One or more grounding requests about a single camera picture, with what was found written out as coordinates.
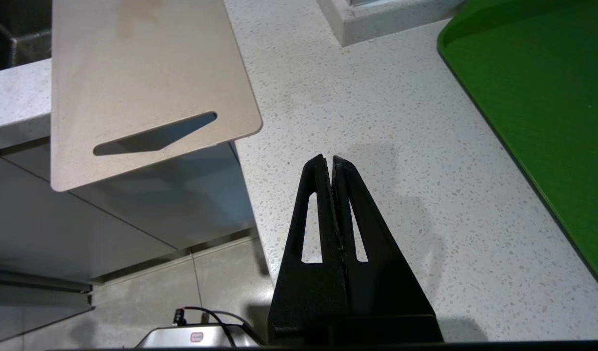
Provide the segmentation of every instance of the black cable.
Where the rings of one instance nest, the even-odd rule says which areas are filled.
[[[202,312],[205,312],[205,313],[211,315],[214,319],[217,320],[217,322],[223,329],[223,332],[225,333],[225,336],[227,337],[228,342],[230,342],[230,345],[232,345],[232,347],[236,347],[234,338],[232,338],[232,334],[230,334],[230,330],[227,328],[227,325],[221,321],[221,318],[219,318],[219,316],[216,313],[214,313],[213,311],[211,311],[209,309],[204,309],[203,307],[185,306],[185,307],[182,307],[182,309],[202,311]]]

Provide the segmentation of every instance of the speckled countertop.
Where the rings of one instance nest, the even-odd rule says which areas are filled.
[[[338,154],[446,340],[598,338],[598,284],[439,57],[446,21],[341,48],[316,1],[226,5],[264,121],[236,147],[274,280],[303,165]],[[50,64],[18,67],[45,74],[28,89],[0,76],[5,143],[49,132]]]

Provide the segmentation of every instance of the green tray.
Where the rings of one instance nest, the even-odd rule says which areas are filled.
[[[598,0],[468,0],[438,50],[598,276]]]

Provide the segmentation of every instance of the cable connector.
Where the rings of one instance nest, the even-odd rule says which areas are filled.
[[[176,309],[173,325],[174,327],[186,325],[186,320],[184,319],[184,309]]]

